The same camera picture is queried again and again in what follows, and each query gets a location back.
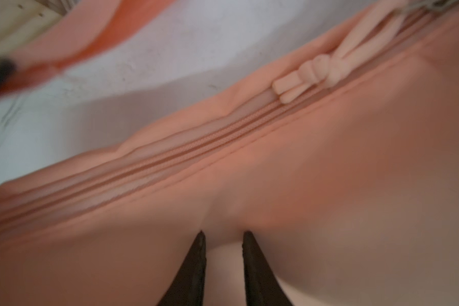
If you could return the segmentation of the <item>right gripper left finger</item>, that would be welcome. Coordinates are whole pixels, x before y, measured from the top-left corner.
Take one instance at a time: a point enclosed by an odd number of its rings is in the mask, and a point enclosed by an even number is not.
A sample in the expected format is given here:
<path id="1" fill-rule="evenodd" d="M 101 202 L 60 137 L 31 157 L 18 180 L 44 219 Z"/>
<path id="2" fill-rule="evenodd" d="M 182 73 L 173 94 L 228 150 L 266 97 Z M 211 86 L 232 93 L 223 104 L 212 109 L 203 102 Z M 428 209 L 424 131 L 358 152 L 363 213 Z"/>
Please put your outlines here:
<path id="1" fill-rule="evenodd" d="M 158 306 L 203 305 L 206 266 L 206 237 L 200 232 Z"/>

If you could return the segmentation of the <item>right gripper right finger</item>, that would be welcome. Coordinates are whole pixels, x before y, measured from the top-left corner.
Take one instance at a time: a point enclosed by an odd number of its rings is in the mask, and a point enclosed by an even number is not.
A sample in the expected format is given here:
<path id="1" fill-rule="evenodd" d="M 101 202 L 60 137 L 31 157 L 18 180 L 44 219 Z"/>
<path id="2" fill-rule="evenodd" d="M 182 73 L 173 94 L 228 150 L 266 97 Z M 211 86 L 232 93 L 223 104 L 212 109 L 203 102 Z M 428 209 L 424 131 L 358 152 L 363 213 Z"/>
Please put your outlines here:
<path id="1" fill-rule="evenodd" d="M 248 306 L 293 306 L 250 231 L 243 235 L 242 257 Z"/>

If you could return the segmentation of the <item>pink sling bag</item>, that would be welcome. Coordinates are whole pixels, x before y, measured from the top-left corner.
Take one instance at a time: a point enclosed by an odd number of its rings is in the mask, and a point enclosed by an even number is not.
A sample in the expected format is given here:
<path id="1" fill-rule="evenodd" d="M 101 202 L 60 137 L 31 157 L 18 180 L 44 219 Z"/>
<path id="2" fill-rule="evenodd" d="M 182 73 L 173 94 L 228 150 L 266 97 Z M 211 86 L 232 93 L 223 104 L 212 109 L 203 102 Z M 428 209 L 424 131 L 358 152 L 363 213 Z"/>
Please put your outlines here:
<path id="1" fill-rule="evenodd" d="M 459 1 L 378 1 L 229 89 L 0 185 L 0 305 L 203 305 L 255 236 L 293 305 L 459 305 Z"/>

